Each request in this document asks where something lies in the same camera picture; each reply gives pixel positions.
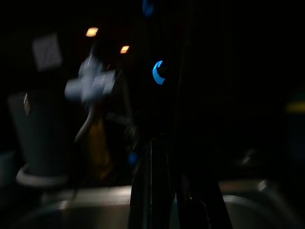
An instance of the ceiling light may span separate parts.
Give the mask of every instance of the ceiling light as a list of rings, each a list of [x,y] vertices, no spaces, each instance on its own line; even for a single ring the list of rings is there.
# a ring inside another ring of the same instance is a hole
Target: ceiling light
[[[123,47],[121,48],[120,53],[127,53],[128,49],[129,49],[129,46],[123,46]]]
[[[97,33],[97,30],[99,30],[99,28],[96,28],[96,27],[89,28],[87,33],[86,33],[86,36],[87,37],[94,37]]]

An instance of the hose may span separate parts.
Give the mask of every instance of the hose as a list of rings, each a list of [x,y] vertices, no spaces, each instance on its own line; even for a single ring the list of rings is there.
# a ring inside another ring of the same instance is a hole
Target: hose
[[[78,131],[78,133],[74,139],[74,143],[77,143],[84,136],[84,134],[86,134],[89,131],[89,129],[94,121],[94,116],[95,116],[95,108],[94,108],[94,105],[91,105],[89,108],[89,113],[88,113],[87,119],[84,122],[84,124],[82,125],[82,127],[80,128],[80,130]]]

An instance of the stainless steel sink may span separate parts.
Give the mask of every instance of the stainless steel sink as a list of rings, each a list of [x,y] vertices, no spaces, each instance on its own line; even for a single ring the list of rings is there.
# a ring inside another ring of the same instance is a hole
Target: stainless steel sink
[[[234,229],[301,229],[303,222],[266,180],[221,182]],[[45,194],[41,205],[9,224],[14,229],[126,229],[131,187]],[[171,229],[178,229],[174,203]]]

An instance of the glowing blue ring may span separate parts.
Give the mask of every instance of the glowing blue ring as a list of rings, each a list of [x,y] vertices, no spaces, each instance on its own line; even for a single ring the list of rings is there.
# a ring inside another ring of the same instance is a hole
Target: glowing blue ring
[[[154,78],[154,80],[156,81],[156,83],[159,84],[159,85],[162,85],[162,84],[164,83],[164,80],[165,80],[164,78],[162,78],[162,77],[159,75],[159,73],[158,73],[158,71],[157,71],[157,68],[159,68],[159,67],[161,66],[162,62],[163,62],[163,61],[158,61],[158,62],[154,65],[154,67],[153,67],[153,69],[152,69],[153,78]]]

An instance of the sink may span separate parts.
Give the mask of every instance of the sink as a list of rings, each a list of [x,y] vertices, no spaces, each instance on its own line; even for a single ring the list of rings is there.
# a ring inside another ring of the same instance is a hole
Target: sink
[[[267,180],[220,182],[234,229],[301,229],[303,222]],[[14,217],[10,229],[127,229],[131,187],[64,190]],[[176,202],[170,228],[178,229]]]

